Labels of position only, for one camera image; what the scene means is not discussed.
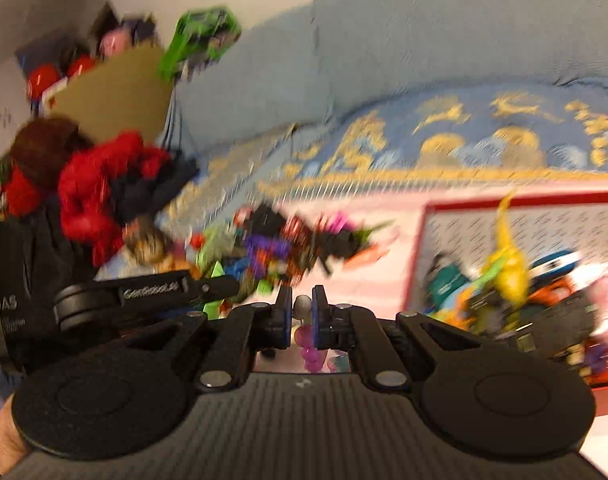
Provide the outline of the person left hand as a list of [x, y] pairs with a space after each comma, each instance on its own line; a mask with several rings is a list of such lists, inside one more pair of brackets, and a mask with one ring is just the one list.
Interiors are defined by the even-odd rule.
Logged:
[[14, 395], [5, 400], [0, 410], [0, 474], [8, 474], [27, 456], [28, 447], [22, 440], [12, 418]]

